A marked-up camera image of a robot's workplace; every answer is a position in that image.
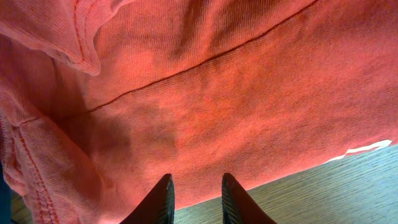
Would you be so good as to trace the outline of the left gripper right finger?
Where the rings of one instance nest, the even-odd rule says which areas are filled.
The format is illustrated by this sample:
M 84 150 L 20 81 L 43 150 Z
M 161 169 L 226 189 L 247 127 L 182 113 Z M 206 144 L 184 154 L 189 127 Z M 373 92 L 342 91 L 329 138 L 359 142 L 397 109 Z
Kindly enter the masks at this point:
M 223 224 L 277 224 L 230 173 L 222 180 Z

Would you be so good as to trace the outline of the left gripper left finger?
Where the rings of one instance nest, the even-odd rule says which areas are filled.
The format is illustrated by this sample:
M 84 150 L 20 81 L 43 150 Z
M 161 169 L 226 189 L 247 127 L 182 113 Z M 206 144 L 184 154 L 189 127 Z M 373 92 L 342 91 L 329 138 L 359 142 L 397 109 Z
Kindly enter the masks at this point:
M 121 224 L 173 224 L 174 213 L 174 183 L 165 174 Z

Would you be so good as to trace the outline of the red orange t-shirt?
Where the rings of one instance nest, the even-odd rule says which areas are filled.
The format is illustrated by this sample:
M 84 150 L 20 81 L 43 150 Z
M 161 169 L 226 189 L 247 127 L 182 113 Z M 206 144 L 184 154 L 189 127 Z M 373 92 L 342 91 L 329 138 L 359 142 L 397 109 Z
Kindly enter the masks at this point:
M 117 223 L 397 142 L 397 1 L 1 1 L 1 164 L 36 223 Z

